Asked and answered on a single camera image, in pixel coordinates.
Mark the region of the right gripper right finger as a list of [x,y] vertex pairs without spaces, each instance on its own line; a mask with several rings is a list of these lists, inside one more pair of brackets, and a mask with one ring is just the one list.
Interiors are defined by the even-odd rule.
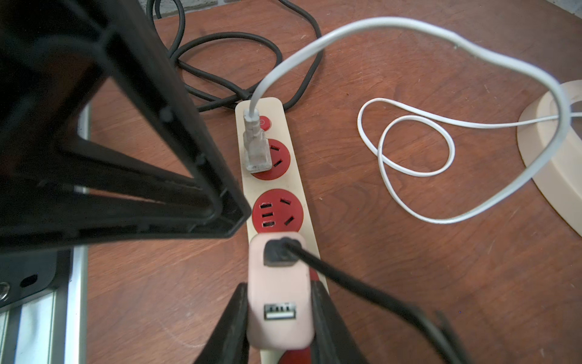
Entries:
[[368,363],[325,286],[311,281],[315,337],[310,345],[312,363]]

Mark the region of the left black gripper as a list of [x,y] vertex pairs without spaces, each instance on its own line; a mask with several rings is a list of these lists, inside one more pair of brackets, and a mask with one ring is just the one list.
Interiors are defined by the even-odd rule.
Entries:
[[1,248],[233,236],[251,209],[136,1],[1,3]]

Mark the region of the pink USB charger adapter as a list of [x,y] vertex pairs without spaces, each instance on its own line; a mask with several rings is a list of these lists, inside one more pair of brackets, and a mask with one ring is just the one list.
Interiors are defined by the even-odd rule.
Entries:
[[277,232],[249,243],[247,338],[257,349],[302,350],[315,336],[310,270],[287,245],[306,242],[297,232]]

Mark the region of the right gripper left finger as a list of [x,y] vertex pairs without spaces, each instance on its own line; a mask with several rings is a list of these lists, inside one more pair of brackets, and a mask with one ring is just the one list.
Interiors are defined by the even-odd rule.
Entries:
[[247,283],[238,284],[195,364],[244,364],[249,361],[247,295]]

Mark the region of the beige red power strip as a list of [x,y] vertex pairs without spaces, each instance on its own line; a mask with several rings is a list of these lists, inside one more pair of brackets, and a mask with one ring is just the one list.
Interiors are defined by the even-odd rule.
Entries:
[[[305,239],[303,249],[318,256],[318,243],[283,103],[274,97],[267,97],[259,100],[256,109],[268,139],[272,167],[255,174],[245,166],[241,168],[243,193],[252,208],[252,215],[246,224],[249,243],[261,233],[297,232]],[[309,270],[311,280],[327,284],[326,278],[311,268]],[[259,351],[263,363],[310,363],[308,348],[255,349]]]

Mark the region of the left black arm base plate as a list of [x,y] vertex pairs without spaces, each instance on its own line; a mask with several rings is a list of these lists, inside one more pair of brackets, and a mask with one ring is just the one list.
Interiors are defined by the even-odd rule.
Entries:
[[46,250],[1,256],[1,311],[7,312],[65,285],[72,250]]

